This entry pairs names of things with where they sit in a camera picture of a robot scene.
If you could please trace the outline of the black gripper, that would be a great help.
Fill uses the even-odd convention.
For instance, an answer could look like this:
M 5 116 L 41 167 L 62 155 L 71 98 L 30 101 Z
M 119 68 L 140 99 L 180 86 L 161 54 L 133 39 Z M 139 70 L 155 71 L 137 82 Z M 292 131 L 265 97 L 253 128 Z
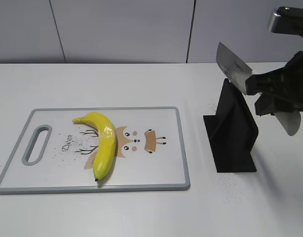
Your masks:
M 251 75 L 246 79 L 245 86 L 247 95 L 259 95 L 255 102 L 258 116 L 292 113 L 296 110 L 295 104 L 303 111 L 303 51 L 296 53 L 285 67 Z M 286 95 L 286 91 L 293 102 L 273 96 Z

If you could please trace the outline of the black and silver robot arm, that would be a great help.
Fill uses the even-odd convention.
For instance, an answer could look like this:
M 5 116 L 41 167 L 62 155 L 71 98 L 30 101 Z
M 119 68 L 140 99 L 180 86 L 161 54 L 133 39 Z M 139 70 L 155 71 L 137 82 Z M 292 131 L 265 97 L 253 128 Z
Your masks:
M 274 10 L 269 29 L 273 33 L 303 38 L 303 9 L 279 7 Z M 245 84 L 248 95 L 261 94 L 255 102 L 259 116 L 303 112 L 303 51 L 297 52 L 284 67 L 252 75 Z

